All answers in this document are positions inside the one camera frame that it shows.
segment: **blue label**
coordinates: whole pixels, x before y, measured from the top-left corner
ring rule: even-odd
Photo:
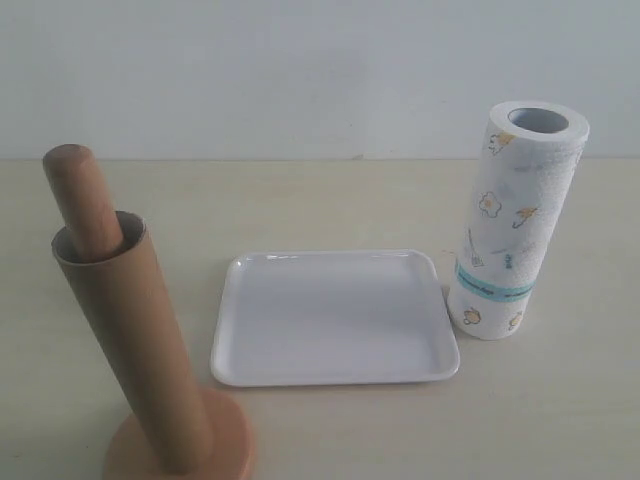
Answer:
[[[469,290],[471,293],[478,295],[479,297],[486,298],[487,300],[493,300],[494,302],[515,302],[526,298],[527,295],[533,289],[533,283],[524,287],[516,288],[502,288],[490,283],[478,280],[474,276],[470,275],[460,264],[456,261],[456,277],[460,284]]]

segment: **white tray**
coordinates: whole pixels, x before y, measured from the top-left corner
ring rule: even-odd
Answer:
[[[460,355],[413,250],[251,253],[229,267],[211,371],[235,386],[443,380]]]

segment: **paper towel roll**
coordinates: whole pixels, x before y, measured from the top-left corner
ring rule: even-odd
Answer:
[[[491,109],[448,298],[465,332],[493,340],[520,326],[588,135],[560,105]]]

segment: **round wooden base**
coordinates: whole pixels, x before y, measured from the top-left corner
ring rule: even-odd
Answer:
[[[104,464],[105,480],[247,480],[253,466],[253,438],[240,406],[226,393],[203,388],[214,435],[214,453],[186,475],[164,473],[134,414],[113,436]]]

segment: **beige table surface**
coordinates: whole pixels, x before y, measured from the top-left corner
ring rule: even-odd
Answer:
[[[451,279],[468,161],[107,162],[149,222],[193,366],[248,251],[410,247]],[[640,478],[640,161],[583,161],[519,332],[428,385],[235,390],[254,480]],[[128,411],[50,255],[39,162],[0,163],[0,479],[98,479]]]

